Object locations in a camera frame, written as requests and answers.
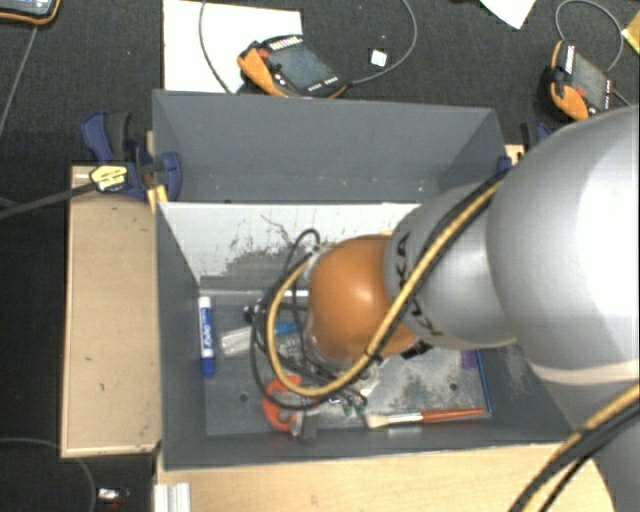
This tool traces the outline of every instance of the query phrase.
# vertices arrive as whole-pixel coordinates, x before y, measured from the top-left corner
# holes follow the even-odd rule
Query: yellow cable
[[[598,412],[593,414],[592,416],[585,421],[580,428],[578,428],[575,432],[573,432],[563,443],[558,447],[558,449],[551,455],[548,462],[545,464],[545,468],[550,464],[555,462],[559,457],[567,452],[570,448],[572,448],[580,439],[584,437],[584,431],[595,430],[601,425],[605,424],[608,421],[611,421],[616,414],[619,414],[623,409],[629,407],[633,402],[640,400],[640,383],[635,383],[629,388],[627,388],[623,393],[614,398],[611,402],[605,405]],[[536,475],[533,479],[538,478],[544,468]],[[527,503],[522,508],[522,512],[531,512],[533,510],[538,510],[540,508],[540,503],[543,502],[542,499],[542,491],[546,488],[546,485],[540,487],[536,492],[534,492],[531,497],[527,500]]]
[[[371,355],[375,354],[376,350],[380,347],[385,333],[398,316],[403,304],[408,299],[412,290],[417,286],[425,270],[429,267],[429,265],[431,265],[440,250],[451,240],[458,229],[460,229],[460,227],[464,225],[467,220],[469,220],[480,208],[482,208],[486,204],[487,201],[489,201],[489,199],[493,197],[501,184],[502,181],[498,181],[487,190],[485,190],[442,231],[442,233],[438,236],[434,243],[425,252],[424,256],[420,259],[418,264],[414,267],[411,275],[407,279],[407,282],[400,290],[400,293],[398,293],[398,296],[389,308],[386,316],[378,326],[376,333],[367,345],[365,352],[345,373],[343,373],[330,383],[320,387],[301,386],[291,381],[287,377],[278,357],[278,350],[273,334],[275,332],[276,316],[278,314],[278,309],[282,302],[282,298],[284,297],[284,294],[289,289],[289,287],[298,279],[302,272],[304,272],[305,268],[308,265],[308,262],[301,264],[298,268],[296,268],[295,271],[292,272],[291,275],[282,283],[280,288],[278,288],[267,314],[267,332],[265,333],[267,350],[269,353],[269,359],[271,360],[271,364],[273,366],[273,371],[276,374],[276,377],[282,382],[282,384],[284,384],[287,389],[294,393],[297,393],[298,395],[307,398],[317,398],[335,392],[336,390],[349,384],[349,382],[356,378],[371,360]]]

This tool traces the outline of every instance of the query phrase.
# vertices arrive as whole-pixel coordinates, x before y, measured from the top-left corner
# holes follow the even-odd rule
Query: marker
[[[202,375],[207,379],[216,372],[215,352],[213,347],[213,322],[211,320],[211,297],[198,299],[200,318],[200,360]]]

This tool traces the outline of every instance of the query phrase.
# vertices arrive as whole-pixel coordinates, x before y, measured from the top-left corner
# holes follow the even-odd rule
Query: orange handle
[[[302,382],[302,379],[298,375],[288,375],[287,377],[289,378],[289,380],[295,382],[296,384],[300,384]],[[273,379],[267,386],[267,393],[271,395],[274,391],[281,391],[283,393],[289,392],[284,384],[278,379]],[[291,423],[296,420],[296,415],[292,414],[288,421],[283,422],[280,419],[280,407],[272,404],[266,398],[262,399],[262,410],[264,411],[264,415],[266,416],[267,421],[271,423],[273,427],[282,432],[288,432],[289,425],[291,425]]]
[[[434,421],[446,421],[480,416],[485,412],[487,411],[480,407],[473,407],[470,409],[440,409],[437,411],[423,411],[420,414],[422,414],[422,421],[424,423],[432,423]]]

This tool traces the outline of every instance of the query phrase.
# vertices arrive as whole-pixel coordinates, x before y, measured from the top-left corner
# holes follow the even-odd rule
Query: gray robot arm
[[[638,381],[638,106],[528,153],[429,276],[404,323],[456,349],[519,343],[577,427]],[[410,214],[385,254],[395,295],[425,238],[470,188]],[[618,511],[640,503],[640,425],[596,456]]]

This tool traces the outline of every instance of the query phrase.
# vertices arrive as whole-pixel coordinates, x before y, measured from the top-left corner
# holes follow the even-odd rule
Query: white paper
[[[200,48],[201,2],[164,0],[164,87],[170,91],[224,92]],[[220,77],[232,91],[242,86],[238,55],[253,41],[302,34],[300,13],[207,4],[202,33]]]
[[[505,23],[521,28],[536,0],[480,0],[484,6]]]

